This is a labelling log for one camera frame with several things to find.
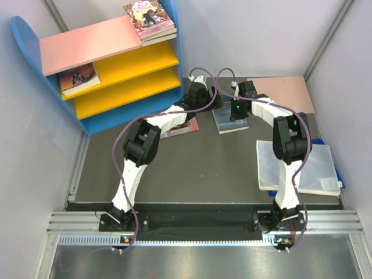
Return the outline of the dark blue paperback book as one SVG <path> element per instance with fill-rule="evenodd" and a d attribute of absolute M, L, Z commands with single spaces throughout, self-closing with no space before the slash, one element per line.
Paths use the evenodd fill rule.
<path fill-rule="evenodd" d="M 247 119 L 230 120 L 231 101 L 229 98 L 223 98 L 222 107 L 213 109 L 212 114 L 219 134 L 231 133 L 249 128 Z"/>

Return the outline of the blue treehouse paperback book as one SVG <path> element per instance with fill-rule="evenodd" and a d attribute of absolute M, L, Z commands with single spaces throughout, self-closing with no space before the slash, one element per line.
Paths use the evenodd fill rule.
<path fill-rule="evenodd" d="M 169 30 L 163 30 L 161 33 L 150 35 L 149 37 L 143 38 L 141 41 L 151 41 L 157 38 L 162 38 L 167 35 L 175 34 L 176 32 L 177 32 L 177 29 L 174 27 Z"/>

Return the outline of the pink purple paperback book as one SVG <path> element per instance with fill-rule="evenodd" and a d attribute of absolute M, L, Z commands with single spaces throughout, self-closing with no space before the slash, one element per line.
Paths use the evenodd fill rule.
<path fill-rule="evenodd" d="M 135 1 L 123 6 L 140 39 L 175 30 L 175 24 L 159 1 Z"/>

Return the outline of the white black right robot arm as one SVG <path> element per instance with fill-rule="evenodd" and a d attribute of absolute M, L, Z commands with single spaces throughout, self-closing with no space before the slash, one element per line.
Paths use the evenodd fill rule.
<path fill-rule="evenodd" d="M 271 211 L 270 228 L 284 230 L 299 216 L 298 185 L 301 170 L 312 150 L 307 115 L 276 104 L 265 94 L 258 94 L 253 82 L 231 82 L 231 118 L 249 113 L 273 128 L 273 152 L 279 160 L 278 191 Z"/>

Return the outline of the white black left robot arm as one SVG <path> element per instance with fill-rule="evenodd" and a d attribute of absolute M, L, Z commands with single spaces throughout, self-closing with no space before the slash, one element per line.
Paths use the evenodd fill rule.
<path fill-rule="evenodd" d="M 191 77 L 191 80 L 188 93 L 168 109 L 141 116 L 126 126 L 128 133 L 123 142 L 124 165 L 118 171 L 120 184 L 109 210 L 101 216 L 100 231 L 137 229 L 135 196 L 145 169 L 156 157 L 161 135 L 185 124 L 197 113 L 217 107 L 220 95 L 216 83 L 209 91 L 204 76 Z"/>

